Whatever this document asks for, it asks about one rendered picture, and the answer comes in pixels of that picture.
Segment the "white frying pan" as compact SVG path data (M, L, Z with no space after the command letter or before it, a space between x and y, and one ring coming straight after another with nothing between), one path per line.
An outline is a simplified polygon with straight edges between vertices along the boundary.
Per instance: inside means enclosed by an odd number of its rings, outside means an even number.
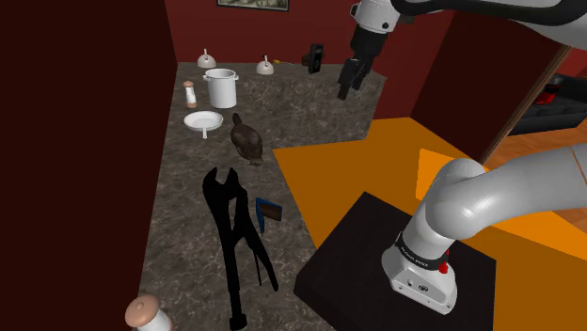
M195 132L200 132L203 139L208 138L208 132L218 129L224 119L214 111L197 111L184 117L184 125Z

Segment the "black robot stand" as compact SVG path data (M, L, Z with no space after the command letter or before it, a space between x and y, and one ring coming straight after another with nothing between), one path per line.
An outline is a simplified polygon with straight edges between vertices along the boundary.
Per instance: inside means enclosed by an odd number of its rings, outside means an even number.
M442 315L394 291L381 263L410 216L363 193L298 273L293 292L336 331L493 331L496 262L455 242L457 299Z

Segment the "brown bird figure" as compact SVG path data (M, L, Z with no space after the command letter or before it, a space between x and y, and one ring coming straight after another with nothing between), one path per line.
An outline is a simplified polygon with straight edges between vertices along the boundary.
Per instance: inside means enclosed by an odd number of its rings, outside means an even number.
M251 166L261 166L262 158L262 138L259 133L252 127L244 124L238 113L231 116L233 128L230 131L230 140L236 151Z

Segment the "white shaker with wooden cap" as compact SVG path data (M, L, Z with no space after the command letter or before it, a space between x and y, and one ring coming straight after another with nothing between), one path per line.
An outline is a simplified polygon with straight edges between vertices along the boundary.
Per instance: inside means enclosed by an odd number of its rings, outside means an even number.
M183 86L185 89L186 106L192 109L196 108L198 102L194 90L194 83L192 81L184 81Z
M125 322L136 331L173 331L173 323L152 294L143 294L126 308Z

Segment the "blue and brown box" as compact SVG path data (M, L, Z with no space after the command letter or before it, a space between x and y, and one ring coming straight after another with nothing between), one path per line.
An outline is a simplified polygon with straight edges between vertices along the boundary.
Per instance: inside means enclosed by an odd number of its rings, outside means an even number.
M256 216L261 234L264 234L264 220L266 218L280 221L282 219L282 207L276 203L257 197L255 200Z

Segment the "framed wall picture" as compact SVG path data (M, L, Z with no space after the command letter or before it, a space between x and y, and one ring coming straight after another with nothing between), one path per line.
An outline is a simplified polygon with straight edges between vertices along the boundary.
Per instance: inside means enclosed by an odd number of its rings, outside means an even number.
M289 0L216 0L220 7L246 8L270 11L288 12L290 9Z

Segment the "black upright device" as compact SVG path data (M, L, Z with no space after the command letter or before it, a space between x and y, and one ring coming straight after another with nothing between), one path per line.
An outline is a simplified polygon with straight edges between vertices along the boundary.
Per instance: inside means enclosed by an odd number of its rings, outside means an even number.
M324 56L324 45L321 43L312 43L310 50L301 58L301 64L308 68L310 74L319 72Z

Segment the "dark sofa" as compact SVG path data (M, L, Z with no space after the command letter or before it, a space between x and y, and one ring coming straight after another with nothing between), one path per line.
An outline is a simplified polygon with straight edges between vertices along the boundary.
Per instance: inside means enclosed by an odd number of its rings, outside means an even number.
M577 127L587 118L587 78L555 73L509 135Z

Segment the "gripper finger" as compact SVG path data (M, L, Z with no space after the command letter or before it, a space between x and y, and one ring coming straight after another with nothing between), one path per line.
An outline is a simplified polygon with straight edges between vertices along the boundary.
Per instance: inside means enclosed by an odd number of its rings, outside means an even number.
M369 63L363 59L355 59L354 63L356 64L356 67L355 77L352 81L352 89L359 90L364 78L369 73Z
M338 83L340 85L338 98L341 100L345 100L350 87L353 84L354 79L356 78L356 71L357 71L357 60L354 58L347 58L345 63L342 67L341 74L338 79Z

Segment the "white cooking pot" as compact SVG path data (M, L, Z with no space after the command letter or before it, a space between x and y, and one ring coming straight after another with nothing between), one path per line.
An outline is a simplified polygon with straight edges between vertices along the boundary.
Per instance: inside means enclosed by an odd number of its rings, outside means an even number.
M229 69L210 69L202 79L207 82L210 104L217 109L230 109L237 104L238 74Z

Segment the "black locking pliers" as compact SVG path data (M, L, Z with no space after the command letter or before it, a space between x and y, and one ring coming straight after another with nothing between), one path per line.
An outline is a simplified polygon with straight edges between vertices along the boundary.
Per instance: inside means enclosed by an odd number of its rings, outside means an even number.
M230 295L230 330L237 331L247 326L246 315L242 312L240 283L235 246L241 239L252 251L257 272L259 262L264 266L272 288L278 291L279 285L273 264L255 229L248 208L247 190L239 182L237 172L230 168L223 183L216 179L217 168L211 169L204 177L202 193L214 218L221 242L227 285Z

